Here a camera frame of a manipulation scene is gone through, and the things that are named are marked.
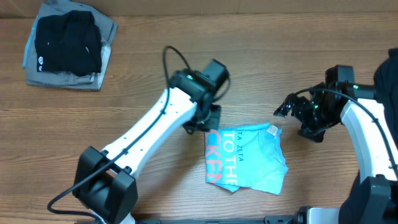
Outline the light blue printed t-shirt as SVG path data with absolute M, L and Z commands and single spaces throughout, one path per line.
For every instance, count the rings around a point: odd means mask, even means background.
M 282 130 L 271 123 L 205 133 L 205 181 L 230 192 L 249 188 L 279 195 L 288 171 Z

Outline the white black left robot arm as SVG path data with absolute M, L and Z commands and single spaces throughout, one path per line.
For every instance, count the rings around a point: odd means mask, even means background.
M 216 92 L 229 71 L 213 59 L 204 71 L 176 71 L 156 104 L 120 138 L 80 156 L 72 194 L 94 215 L 95 223 L 134 223 L 130 212 L 136 180 L 153 153 L 179 127 L 188 134 L 218 129 L 221 107 Z

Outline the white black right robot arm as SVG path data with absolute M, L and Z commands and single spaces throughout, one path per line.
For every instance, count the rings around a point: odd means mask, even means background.
M 354 80 L 351 66 L 336 65 L 325 81 L 286 96 L 274 115 L 301 122 L 298 135 L 322 142 L 342 124 L 353 143 L 359 171 L 338 208 L 302 207 L 290 223 L 397 223 L 397 148 L 375 87 Z

